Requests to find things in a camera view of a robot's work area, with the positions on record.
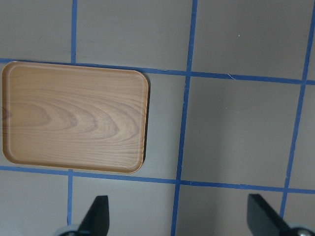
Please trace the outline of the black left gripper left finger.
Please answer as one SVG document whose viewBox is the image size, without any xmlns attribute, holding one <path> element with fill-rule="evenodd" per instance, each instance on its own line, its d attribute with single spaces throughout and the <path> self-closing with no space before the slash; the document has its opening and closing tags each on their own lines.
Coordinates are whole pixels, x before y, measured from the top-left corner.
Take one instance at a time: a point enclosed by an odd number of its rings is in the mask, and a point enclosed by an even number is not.
<svg viewBox="0 0 315 236">
<path fill-rule="evenodd" d="M 106 236 L 109 231 L 108 196 L 97 196 L 79 225 L 80 236 Z"/>
</svg>

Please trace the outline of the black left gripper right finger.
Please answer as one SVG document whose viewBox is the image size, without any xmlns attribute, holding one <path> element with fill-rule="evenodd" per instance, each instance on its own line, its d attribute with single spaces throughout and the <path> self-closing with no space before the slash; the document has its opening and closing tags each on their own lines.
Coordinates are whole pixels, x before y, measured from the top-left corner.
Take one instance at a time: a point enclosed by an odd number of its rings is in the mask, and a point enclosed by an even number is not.
<svg viewBox="0 0 315 236">
<path fill-rule="evenodd" d="M 253 236 L 284 236 L 291 230 L 260 194 L 248 195 L 247 225 Z"/>
</svg>

